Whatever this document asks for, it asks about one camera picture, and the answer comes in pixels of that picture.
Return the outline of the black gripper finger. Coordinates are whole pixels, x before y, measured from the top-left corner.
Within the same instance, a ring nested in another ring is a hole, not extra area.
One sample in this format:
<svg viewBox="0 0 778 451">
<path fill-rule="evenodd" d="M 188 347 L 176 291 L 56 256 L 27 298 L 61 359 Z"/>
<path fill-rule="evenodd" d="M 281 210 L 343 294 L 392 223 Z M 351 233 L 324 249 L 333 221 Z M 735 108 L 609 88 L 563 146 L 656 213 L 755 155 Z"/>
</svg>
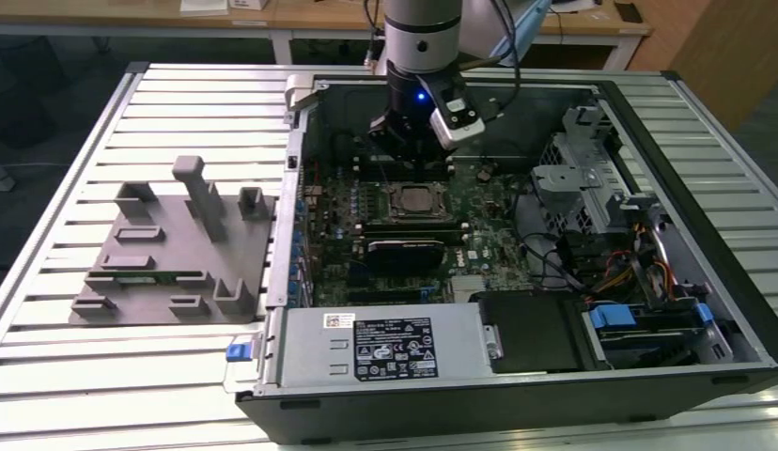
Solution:
<svg viewBox="0 0 778 451">
<path fill-rule="evenodd" d="M 399 114 L 383 114 L 369 123 L 368 138 L 384 153 L 409 168 L 413 181 L 424 179 L 423 142 L 412 121 Z"/>
<path fill-rule="evenodd" d="M 423 152 L 423 181 L 445 181 L 452 176 L 448 158 L 451 152 L 440 148 L 431 148 Z"/>
</svg>

